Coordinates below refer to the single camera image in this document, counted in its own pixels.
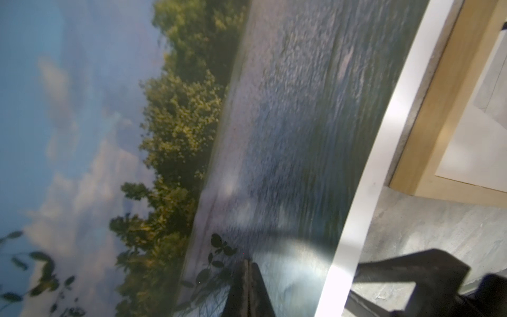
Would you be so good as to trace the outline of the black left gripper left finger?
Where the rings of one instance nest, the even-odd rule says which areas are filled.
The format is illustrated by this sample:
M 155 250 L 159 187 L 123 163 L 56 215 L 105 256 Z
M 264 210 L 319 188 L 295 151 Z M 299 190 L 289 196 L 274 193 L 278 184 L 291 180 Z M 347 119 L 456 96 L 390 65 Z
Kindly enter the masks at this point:
M 233 271 L 223 317 L 249 316 L 249 261 L 239 261 Z

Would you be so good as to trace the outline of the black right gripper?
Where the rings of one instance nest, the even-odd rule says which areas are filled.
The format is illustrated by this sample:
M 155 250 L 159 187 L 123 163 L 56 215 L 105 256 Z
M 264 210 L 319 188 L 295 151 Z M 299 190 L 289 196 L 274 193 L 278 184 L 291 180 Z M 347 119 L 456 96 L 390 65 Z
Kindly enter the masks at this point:
M 404 310 L 387 311 L 350 291 L 345 309 L 355 316 L 506 316 L 506 277 L 487 274 L 471 295 L 458 290 L 470 267 L 438 249 L 360 263 L 354 283 L 415 283 Z

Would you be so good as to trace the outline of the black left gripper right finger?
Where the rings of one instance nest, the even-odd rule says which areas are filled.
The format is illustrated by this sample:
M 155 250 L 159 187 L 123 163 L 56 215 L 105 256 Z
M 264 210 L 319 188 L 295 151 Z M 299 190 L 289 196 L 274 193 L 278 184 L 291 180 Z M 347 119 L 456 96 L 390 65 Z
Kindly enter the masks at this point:
M 275 317 L 259 265 L 250 262 L 250 282 L 248 289 L 248 316 Z

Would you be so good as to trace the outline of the landscape photo print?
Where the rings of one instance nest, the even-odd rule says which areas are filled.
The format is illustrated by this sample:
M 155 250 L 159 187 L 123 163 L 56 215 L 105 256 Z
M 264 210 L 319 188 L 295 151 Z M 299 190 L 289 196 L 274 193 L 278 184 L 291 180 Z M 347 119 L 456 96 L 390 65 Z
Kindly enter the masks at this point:
M 2 1 L 1 315 L 314 316 L 428 1 Z

